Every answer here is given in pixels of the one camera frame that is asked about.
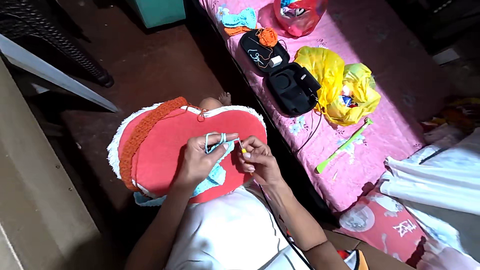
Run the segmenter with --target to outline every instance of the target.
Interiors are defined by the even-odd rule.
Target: person
[[[202,101],[214,109],[230,103]],[[208,144],[221,135],[208,137]],[[227,141],[238,134],[227,134]],[[296,247],[314,269],[348,270],[310,213],[296,200],[283,179],[270,147],[255,136],[242,141],[247,153],[235,150],[241,168],[261,185],[274,211],[281,217]],[[205,136],[187,141],[185,157],[158,214],[130,253],[126,270],[158,269],[307,269],[273,222],[263,196],[243,186],[211,201],[188,205],[195,187],[226,152],[217,147],[205,153]]]

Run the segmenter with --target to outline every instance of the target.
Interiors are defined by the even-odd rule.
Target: orange yarn ball
[[[278,36],[275,30],[273,30],[273,28],[271,27],[266,27],[265,29],[258,29],[257,37],[260,40],[260,44],[269,48],[272,48],[278,42]]]

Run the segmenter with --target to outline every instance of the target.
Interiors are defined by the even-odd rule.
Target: red plastic bag
[[[296,37],[310,34],[325,13],[327,0],[274,0],[280,26]]]

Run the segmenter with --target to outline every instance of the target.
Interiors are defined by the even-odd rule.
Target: teal cabinet
[[[147,28],[185,19],[183,0],[126,0]]]

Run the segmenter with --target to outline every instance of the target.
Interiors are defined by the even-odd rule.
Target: foot
[[[232,97],[230,96],[230,93],[223,92],[219,97],[218,101],[223,104],[223,106],[230,106],[232,105]]]

